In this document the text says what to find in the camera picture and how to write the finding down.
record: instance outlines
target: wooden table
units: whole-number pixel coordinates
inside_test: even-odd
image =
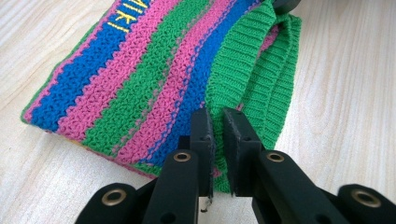
[[[102,1],[0,3],[0,223],[72,223],[101,187],[149,180],[20,113],[51,69],[110,7]],[[276,149],[319,187],[373,188],[396,202],[396,1],[304,0],[295,89]],[[217,193],[200,223],[255,223],[249,199]]]

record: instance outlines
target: striped knit hat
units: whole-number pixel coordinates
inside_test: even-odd
[[[221,109],[238,108],[274,148],[293,88],[300,19],[265,0],[117,0],[22,112],[109,160],[158,175],[207,107],[215,187],[227,191]]]

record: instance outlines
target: ribbed knit band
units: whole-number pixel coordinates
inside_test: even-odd
[[[51,72],[22,120],[158,175],[206,106],[216,188],[228,191],[221,109],[274,148],[292,95],[301,21],[269,0],[117,0]]]

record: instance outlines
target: knitted hat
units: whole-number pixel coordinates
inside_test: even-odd
[[[117,0],[22,112],[109,160],[158,175],[207,107],[217,141],[215,187],[228,191],[221,109],[238,108],[274,148],[297,61],[300,19],[272,1]]]

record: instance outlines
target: metal rivet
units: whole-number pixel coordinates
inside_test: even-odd
[[[267,154],[267,159],[274,162],[282,162],[285,158],[275,152],[271,152]]]
[[[120,197],[118,199],[109,199],[110,194],[113,193],[118,193]],[[124,199],[126,198],[126,192],[123,189],[112,189],[109,190],[103,197],[102,197],[102,203],[107,206],[114,206],[119,203],[122,203]]]
[[[377,197],[362,189],[352,190],[351,195],[352,198],[355,199],[358,203],[361,203],[368,207],[377,208],[381,206],[381,201],[379,201]]]
[[[175,161],[189,161],[191,159],[191,155],[185,152],[179,152],[174,156]]]

